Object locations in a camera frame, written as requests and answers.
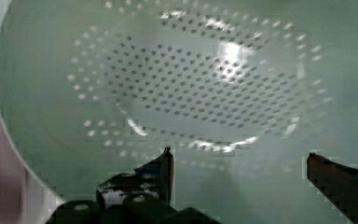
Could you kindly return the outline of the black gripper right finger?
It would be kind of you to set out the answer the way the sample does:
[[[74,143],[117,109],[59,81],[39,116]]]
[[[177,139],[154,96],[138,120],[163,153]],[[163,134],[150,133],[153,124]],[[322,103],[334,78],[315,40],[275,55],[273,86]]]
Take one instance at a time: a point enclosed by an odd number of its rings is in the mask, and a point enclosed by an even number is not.
[[[358,169],[316,153],[307,158],[307,179],[353,224],[358,224]]]

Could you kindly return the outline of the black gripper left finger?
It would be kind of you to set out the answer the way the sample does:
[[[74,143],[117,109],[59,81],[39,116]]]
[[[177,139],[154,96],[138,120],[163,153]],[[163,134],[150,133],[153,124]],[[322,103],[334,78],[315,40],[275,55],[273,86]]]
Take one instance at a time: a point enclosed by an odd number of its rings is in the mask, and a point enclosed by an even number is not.
[[[96,189],[101,208],[123,204],[131,194],[149,194],[165,203],[171,202],[174,158],[170,147],[152,161],[134,169],[133,173],[114,175]]]

